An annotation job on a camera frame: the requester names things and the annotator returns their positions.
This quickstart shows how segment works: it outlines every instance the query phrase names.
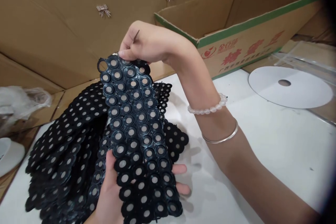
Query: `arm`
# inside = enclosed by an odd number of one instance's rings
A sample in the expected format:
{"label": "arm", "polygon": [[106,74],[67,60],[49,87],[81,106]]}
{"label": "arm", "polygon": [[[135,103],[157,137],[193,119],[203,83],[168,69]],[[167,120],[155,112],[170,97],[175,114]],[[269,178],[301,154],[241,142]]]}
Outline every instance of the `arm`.
{"label": "arm", "polygon": [[[193,109],[208,109],[220,98],[197,49],[188,41],[170,60]],[[203,135],[220,140],[230,135],[235,120],[226,107],[216,113],[195,115]],[[241,129],[230,140],[207,143],[221,171],[265,223],[310,223],[318,214],[294,194],[253,153]]]}
{"label": "arm", "polygon": [[[197,49],[177,33],[134,22],[120,46],[119,56],[169,64],[176,71],[192,109],[209,109],[220,101]],[[236,126],[226,107],[195,117],[203,135],[212,141],[229,136]],[[309,223],[318,217],[260,163],[241,129],[228,141],[207,145],[221,171],[265,223]]]}

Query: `white bowl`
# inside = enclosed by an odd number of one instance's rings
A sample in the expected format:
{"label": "white bowl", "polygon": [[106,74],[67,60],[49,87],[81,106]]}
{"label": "white bowl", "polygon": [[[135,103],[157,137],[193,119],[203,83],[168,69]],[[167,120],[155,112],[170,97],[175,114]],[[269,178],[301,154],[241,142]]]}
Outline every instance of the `white bowl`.
{"label": "white bowl", "polygon": [[0,138],[0,177],[11,171],[21,162],[25,155],[22,144],[10,138]]}

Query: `silver bangle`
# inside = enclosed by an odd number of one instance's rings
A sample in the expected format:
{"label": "silver bangle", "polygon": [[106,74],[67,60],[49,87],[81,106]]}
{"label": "silver bangle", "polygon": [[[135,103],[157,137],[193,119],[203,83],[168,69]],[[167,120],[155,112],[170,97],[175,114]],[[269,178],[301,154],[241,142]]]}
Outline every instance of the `silver bangle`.
{"label": "silver bangle", "polygon": [[239,125],[238,125],[237,120],[236,119],[234,119],[234,120],[236,121],[236,128],[234,129],[234,132],[231,135],[229,135],[228,137],[226,137],[224,139],[221,139],[221,140],[218,140],[218,141],[210,141],[209,139],[204,137],[203,134],[202,134],[203,139],[210,144],[219,144],[219,143],[222,143],[226,140],[229,140],[229,139],[233,138],[235,136],[235,134],[238,132],[238,129],[239,129]]}

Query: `white bead bracelet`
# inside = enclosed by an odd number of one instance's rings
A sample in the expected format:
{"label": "white bead bracelet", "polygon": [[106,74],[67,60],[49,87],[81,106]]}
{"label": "white bead bracelet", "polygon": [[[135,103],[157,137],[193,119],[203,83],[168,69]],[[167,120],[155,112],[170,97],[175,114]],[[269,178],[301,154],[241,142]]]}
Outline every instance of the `white bead bracelet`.
{"label": "white bead bracelet", "polygon": [[220,102],[219,104],[217,104],[216,106],[214,107],[211,107],[210,109],[205,109],[205,110],[194,110],[192,109],[190,106],[188,106],[188,111],[191,113],[191,114],[210,114],[211,112],[212,113],[215,113],[217,110],[220,110],[222,107],[225,106],[226,102],[227,102],[227,98],[225,95],[223,95],[222,93],[218,93],[219,96],[220,96]]}

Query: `plastic bag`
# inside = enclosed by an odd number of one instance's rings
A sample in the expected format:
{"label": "plastic bag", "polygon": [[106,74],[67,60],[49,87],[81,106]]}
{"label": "plastic bag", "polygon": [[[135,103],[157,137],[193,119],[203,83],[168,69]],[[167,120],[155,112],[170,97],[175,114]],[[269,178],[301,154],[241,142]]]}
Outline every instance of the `plastic bag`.
{"label": "plastic bag", "polygon": [[0,87],[0,136],[19,119],[27,120],[39,108],[50,107],[51,95],[42,88]]}

